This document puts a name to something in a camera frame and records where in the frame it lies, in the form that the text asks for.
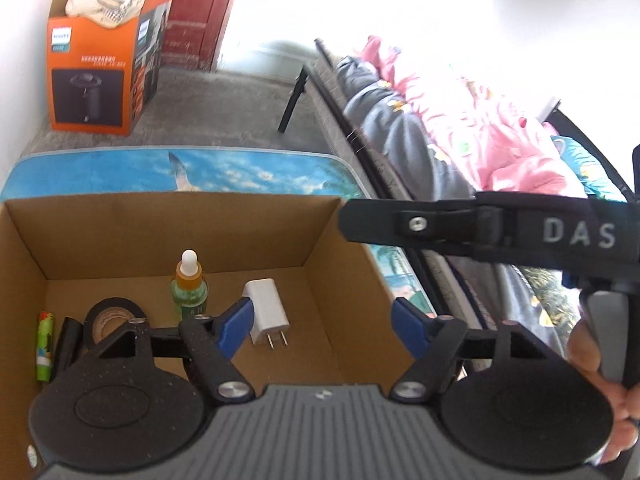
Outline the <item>person's right hand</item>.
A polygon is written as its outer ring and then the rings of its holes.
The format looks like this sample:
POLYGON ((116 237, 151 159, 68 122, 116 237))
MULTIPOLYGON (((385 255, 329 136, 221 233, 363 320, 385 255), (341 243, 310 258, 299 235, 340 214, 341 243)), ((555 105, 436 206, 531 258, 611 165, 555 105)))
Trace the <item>person's right hand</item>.
POLYGON ((600 374, 601 351, 585 320, 580 320, 570 333, 567 359, 591 385, 605 395, 612 406, 614 426, 601 463, 614 462, 639 439, 639 429, 634 424, 635 420, 639 420, 639 386, 627 389, 618 382, 609 382, 600 374))

